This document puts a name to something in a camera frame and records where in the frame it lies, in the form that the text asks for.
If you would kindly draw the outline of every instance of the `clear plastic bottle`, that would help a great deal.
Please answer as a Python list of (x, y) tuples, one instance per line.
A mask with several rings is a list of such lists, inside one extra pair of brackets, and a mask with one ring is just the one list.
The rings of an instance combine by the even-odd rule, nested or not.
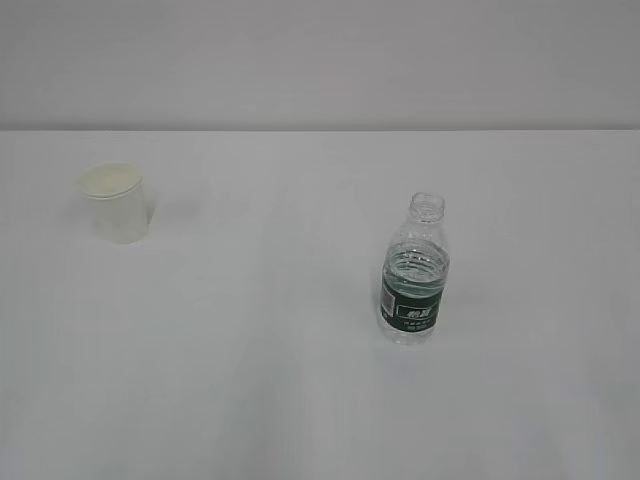
[(378, 324), (396, 343), (422, 343), (436, 323), (449, 271), (443, 217), (442, 197), (416, 193), (407, 220), (391, 239), (382, 269)]

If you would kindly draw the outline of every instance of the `bottle label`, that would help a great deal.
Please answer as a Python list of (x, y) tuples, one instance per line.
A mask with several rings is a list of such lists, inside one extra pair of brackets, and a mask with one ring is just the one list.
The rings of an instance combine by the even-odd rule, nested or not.
[(442, 291), (426, 298), (412, 298), (398, 293), (382, 282), (380, 311), (393, 328), (403, 332), (422, 332), (436, 324)]

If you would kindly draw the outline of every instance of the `bottle neck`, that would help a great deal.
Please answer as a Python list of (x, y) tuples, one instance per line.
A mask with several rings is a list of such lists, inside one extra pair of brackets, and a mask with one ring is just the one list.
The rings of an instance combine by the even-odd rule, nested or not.
[(407, 223), (415, 225), (420, 228), (440, 228), (442, 227), (443, 219), (429, 220), (412, 215), (411, 212), (407, 215)]
[(439, 195), (418, 192), (411, 199), (408, 218), (412, 223), (437, 226), (444, 217), (444, 198)]

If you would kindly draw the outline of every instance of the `paper cup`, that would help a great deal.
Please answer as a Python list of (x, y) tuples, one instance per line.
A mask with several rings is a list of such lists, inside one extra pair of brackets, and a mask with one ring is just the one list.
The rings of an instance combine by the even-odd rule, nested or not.
[(98, 234), (114, 243), (132, 243), (147, 233), (149, 221), (142, 173), (128, 163), (107, 163), (78, 177), (89, 200)]

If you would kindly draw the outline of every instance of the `white wall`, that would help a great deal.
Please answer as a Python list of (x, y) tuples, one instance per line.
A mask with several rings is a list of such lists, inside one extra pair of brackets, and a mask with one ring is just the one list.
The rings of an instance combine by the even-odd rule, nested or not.
[(640, 126), (640, 0), (1, 0), (0, 128)]

